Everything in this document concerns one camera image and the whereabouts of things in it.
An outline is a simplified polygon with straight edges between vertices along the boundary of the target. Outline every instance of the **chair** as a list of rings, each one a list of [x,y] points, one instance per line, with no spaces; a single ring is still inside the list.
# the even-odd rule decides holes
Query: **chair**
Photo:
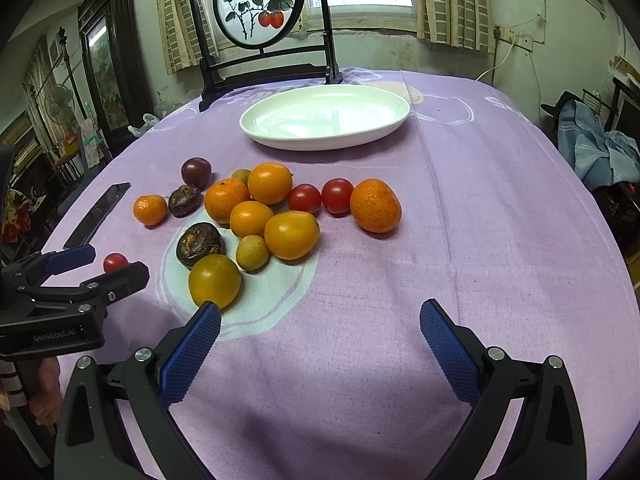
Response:
[[[551,141],[558,148],[558,124],[560,112],[569,101],[584,103],[584,100],[571,92],[564,92],[555,106],[542,104],[540,107],[554,118]],[[640,232],[640,195],[627,182],[613,186],[599,187],[591,192],[611,233],[616,239],[623,256],[629,256],[636,248],[636,239]]]

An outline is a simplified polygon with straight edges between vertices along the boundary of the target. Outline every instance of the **black wooden frame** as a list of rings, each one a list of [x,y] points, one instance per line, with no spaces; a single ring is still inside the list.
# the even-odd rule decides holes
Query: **black wooden frame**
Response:
[[[264,48],[260,48],[259,45],[256,45],[252,46],[252,50],[258,50],[259,54],[240,57],[223,63],[217,63],[215,58],[209,52],[209,45],[207,44],[204,27],[202,25],[202,17],[200,16],[200,5],[198,0],[189,0],[189,3],[191,4],[193,23],[198,36],[200,52],[202,53],[200,71],[202,72],[202,78],[204,79],[204,89],[202,90],[202,101],[199,105],[201,112],[207,110],[214,101],[220,99],[229,91],[245,86],[319,77],[324,77],[325,84],[339,84],[342,82],[342,72],[340,72],[338,62],[335,59],[334,32],[331,24],[331,10],[329,8],[328,0],[320,0],[322,8],[322,22],[324,25],[322,45],[284,48],[282,50],[274,50],[272,52],[265,52]],[[257,59],[286,56],[288,54],[302,54],[304,52],[324,52],[324,66],[305,63],[255,70],[253,72],[245,72],[229,76],[227,78],[222,78],[220,75],[220,70],[229,66],[247,63]]]
[[[94,102],[98,127],[104,132],[111,153],[116,156],[129,146],[135,137],[127,129],[129,124],[111,130],[102,108],[90,57],[88,35],[103,18],[107,23],[116,82],[129,124],[135,127],[142,126],[142,116],[152,112],[153,105],[142,69],[133,0],[84,0],[78,7],[78,29],[86,80]]]

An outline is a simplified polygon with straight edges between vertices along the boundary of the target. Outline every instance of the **clothing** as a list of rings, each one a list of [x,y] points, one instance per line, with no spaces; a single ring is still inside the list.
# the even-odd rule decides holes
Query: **clothing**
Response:
[[[10,189],[4,202],[4,225],[2,228],[2,243],[13,244],[18,241],[18,234],[31,229],[29,206],[33,202],[20,191]]]
[[[558,150],[589,191],[618,182],[640,182],[635,139],[605,132],[584,103],[568,101],[560,112]]]

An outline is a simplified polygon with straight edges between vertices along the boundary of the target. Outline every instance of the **table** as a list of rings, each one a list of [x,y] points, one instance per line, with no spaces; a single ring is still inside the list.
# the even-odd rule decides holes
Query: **table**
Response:
[[[82,178],[82,174],[76,168],[74,157],[80,153],[80,148],[74,149],[70,153],[65,153],[53,163],[54,171],[60,170],[69,182],[74,182]]]
[[[100,274],[112,251],[145,262],[151,275],[146,290],[111,308],[107,344],[93,355],[108,362],[154,346],[195,308],[173,251],[205,214],[145,230],[131,213],[139,195],[177,188],[187,158],[208,159],[218,178],[267,160],[286,164],[297,184],[376,177],[402,203],[391,236],[371,237],[352,218],[323,212],[321,241],[304,265],[272,258],[264,274],[244,276],[219,341],[171,408],[201,459],[219,480],[425,478],[469,409],[420,333],[420,306],[436,298],[485,345],[521,360],[564,359],[589,478],[599,478],[640,418],[640,316],[593,198],[544,134],[489,86],[411,72],[351,69],[345,76],[403,94],[411,116],[365,146],[281,152],[249,140],[238,119],[287,85],[244,89],[201,114],[197,102],[180,108],[87,187],[46,250],[62,248],[111,184],[132,183],[92,241],[95,263],[49,283]],[[61,359],[63,382],[77,358]],[[485,475],[495,470],[518,410],[513,402]],[[159,475],[126,406],[124,413],[147,473]]]

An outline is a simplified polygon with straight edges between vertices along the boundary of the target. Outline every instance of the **oval plate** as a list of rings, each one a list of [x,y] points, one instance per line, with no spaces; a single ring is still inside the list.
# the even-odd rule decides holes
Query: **oval plate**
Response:
[[[409,103],[393,92],[360,85],[296,88],[267,97],[240,117],[253,140],[280,150],[317,152],[373,142],[396,131]]]

